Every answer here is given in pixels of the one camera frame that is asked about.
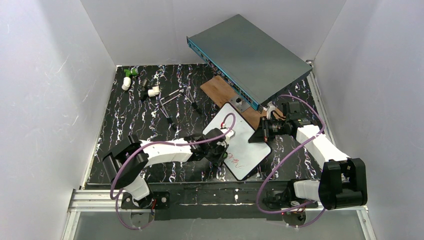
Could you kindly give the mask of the small whiteboard red writing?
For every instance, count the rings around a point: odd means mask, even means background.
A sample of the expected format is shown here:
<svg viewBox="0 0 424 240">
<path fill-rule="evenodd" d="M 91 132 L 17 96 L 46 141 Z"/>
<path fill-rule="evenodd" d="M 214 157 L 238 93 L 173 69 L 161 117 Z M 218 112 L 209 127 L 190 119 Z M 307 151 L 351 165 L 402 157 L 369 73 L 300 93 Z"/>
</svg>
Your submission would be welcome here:
<svg viewBox="0 0 424 240">
<path fill-rule="evenodd" d="M 225 103 L 221 107 L 215 117 L 205 127 L 203 133 L 206 134 L 214 128 L 219 128 L 225 116 L 229 113 L 235 114 L 236 123 L 232 129 L 235 132 L 235 136 L 229 141 L 228 156 L 224 160 L 224 164 L 235 179 L 241 181 L 272 152 L 272 149 L 265 142 L 248 142 L 255 130 L 230 103 Z"/>
</svg>

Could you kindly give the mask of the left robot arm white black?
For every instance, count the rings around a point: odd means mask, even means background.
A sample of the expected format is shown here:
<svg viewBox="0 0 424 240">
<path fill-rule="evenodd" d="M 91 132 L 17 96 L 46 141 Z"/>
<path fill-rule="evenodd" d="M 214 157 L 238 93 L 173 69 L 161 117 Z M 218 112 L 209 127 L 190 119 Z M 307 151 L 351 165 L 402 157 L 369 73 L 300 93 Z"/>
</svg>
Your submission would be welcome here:
<svg viewBox="0 0 424 240">
<path fill-rule="evenodd" d="M 172 141 L 145 141 L 129 135 L 110 149 L 102 159 L 112 190 L 125 190 L 129 201 L 137 208 L 151 208 L 159 204 L 161 195 L 154 194 L 141 171 L 145 167 L 172 162 L 208 160 L 220 166 L 227 157 L 227 149 L 235 132 L 214 128 L 207 134 L 193 134 Z"/>
</svg>

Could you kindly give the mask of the white pipe elbow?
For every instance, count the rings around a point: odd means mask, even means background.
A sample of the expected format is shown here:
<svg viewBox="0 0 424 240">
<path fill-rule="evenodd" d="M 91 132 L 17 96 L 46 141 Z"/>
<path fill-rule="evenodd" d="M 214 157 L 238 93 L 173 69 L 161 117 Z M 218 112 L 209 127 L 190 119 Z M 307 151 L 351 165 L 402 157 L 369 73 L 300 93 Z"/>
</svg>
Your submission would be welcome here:
<svg viewBox="0 0 424 240">
<path fill-rule="evenodd" d="M 132 85 L 132 79 L 130 77 L 124 77 L 122 82 L 122 90 L 128 91 Z"/>
</svg>

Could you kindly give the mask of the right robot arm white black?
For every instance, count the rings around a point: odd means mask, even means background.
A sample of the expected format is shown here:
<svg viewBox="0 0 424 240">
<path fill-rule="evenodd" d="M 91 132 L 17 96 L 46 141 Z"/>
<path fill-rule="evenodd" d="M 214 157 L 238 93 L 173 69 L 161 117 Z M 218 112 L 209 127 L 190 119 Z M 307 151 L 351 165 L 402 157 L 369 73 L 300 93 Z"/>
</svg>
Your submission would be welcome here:
<svg viewBox="0 0 424 240">
<path fill-rule="evenodd" d="M 321 127 L 314 125 L 301 111 L 298 101 L 282 104 L 281 119 L 269 109 L 259 119 L 249 143 L 267 143 L 276 136 L 289 135 L 318 162 L 319 179 L 292 179 L 283 191 L 268 191 L 265 197 L 257 194 L 257 202 L 276 211 L 296 210 L 308 203 L 320 202 L 324 209 L 334 210 L 364 206 L 368 201 L 366 166 L 362 159 L 351 158 L 335 147 Z"/>
</svg>

